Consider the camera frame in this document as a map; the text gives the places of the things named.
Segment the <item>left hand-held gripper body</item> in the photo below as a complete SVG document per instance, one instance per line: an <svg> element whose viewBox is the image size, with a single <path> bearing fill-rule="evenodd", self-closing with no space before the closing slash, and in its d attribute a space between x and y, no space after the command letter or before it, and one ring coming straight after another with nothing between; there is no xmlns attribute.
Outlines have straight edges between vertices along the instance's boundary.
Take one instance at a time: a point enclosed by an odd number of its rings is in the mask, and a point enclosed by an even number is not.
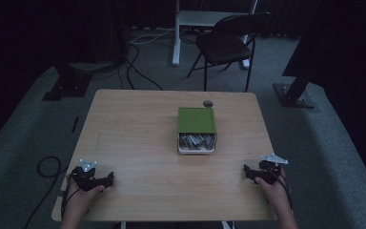
<svg viewBox="0 0 366 229"><path fill-rule="evenodd" d="M105 178L95 178L95 166L97 162L88 162L81 158L79 165L71 171L71 177L76 182L77 186L83 191L88 192L89 190L97 186L105 186Z"/></svg>

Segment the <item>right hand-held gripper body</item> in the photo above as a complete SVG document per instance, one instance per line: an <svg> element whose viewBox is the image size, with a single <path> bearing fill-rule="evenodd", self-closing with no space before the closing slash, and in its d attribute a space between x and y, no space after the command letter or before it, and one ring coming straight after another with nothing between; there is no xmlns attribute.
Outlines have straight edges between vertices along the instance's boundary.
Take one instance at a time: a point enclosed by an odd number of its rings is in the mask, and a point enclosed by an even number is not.
<svg viewBox="0 0 366 229"><path fill-rule="evenodd" d="M258 162L259 170L256 173L256 177L263 178L267 183L273 184L281 176L281 165L287 165L289 161L275 153L270 155L262 155L261 160Z"/></svg>

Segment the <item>pile of silver packets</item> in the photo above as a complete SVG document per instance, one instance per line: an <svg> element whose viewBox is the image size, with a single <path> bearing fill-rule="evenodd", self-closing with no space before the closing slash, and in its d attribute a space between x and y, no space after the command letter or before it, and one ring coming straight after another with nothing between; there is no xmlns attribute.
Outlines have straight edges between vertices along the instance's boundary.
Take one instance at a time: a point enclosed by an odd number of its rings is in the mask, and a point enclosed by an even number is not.
<svg viewBox="0 0 366 229"><path fill-rule="evenodd" d="M181 134L178 146L183 151L211 151L214 144L213 134Z"/></svg>

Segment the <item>green box lid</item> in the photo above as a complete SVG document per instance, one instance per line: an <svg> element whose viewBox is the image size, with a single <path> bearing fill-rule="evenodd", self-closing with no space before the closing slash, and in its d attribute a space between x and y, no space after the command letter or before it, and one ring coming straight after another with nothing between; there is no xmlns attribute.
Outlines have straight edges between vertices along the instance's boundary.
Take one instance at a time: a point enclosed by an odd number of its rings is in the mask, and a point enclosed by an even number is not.
<svg viewBox="0 0 366 229"><path fill-rule="evenodd" d="M180 107L177 130L180 134L215 134L214 110L212 108Z"/></svg>

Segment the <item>person's right hand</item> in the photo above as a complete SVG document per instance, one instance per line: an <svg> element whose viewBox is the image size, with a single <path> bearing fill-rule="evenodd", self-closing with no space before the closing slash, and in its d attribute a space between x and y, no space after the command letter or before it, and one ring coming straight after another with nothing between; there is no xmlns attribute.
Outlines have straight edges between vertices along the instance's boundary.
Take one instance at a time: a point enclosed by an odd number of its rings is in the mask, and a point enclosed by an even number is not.
<svg viewBox="0 0 366 229"><path fill-rule="evenodd" d="M292 211L292 207L286 191L287 185L285 179L285 171L283 168L281 168L280 172L281 176L273 184L267 183L264 179L260 177L257 177L255 179L265 193L267 200L273 206L275 213L281 211Z"/></svg>

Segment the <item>person's left hand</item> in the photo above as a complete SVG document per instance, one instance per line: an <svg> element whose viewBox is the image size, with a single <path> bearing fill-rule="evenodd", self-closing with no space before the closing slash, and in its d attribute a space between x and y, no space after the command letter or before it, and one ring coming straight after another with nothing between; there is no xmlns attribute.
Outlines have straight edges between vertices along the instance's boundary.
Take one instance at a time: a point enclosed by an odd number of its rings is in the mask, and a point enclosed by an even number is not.
<svg viewBox="0 0 366 229"><path fill-rule="evenodd" d="M77 183L71 179L69 192L66 197L66 206L63 221L79 221L88 212L95 197L105 189L104 186L97 186L89 191L79 188Z"/></svg>

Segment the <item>black stand base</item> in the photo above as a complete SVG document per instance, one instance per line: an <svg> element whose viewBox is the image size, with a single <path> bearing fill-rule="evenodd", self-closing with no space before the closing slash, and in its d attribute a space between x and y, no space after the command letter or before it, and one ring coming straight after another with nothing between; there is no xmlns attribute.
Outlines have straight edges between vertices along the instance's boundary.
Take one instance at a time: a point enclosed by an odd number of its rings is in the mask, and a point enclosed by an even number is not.
<svg viewBox="0 0 366 229"><path fill-rule="evenodd" d="M293 76L292 84L274 83L273 87L282 107L313 109L314 102L306 92L306 87L311 80L311 74L305 71L286 68L284 76Z"/></svg>
<svg viewBox="0 0 366 229"><path fill-rule="evenodd" d="M92 80L88 73L76 72L68 63L54 65L59 76L43 101L60 101L63 97L84 97Z"/></svg>

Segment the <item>black folding chair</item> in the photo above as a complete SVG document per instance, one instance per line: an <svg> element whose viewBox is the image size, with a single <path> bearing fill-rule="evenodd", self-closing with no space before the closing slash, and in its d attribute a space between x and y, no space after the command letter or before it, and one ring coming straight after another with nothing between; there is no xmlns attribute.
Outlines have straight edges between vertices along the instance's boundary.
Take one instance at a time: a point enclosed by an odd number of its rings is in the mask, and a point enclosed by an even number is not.
<svg viewBox="0 0 366 229"><path fill-rule="evenodd" d="M195 38L199 54L187 77L193 71L203 71L203 90L208 88L208 69L226 65L227 70L234 62L249 61L245 90L249 83L254 63L255 37L262 33L272 16L269 12L255 14L236 14L220 19L209 33L200 34Z"/></svg>

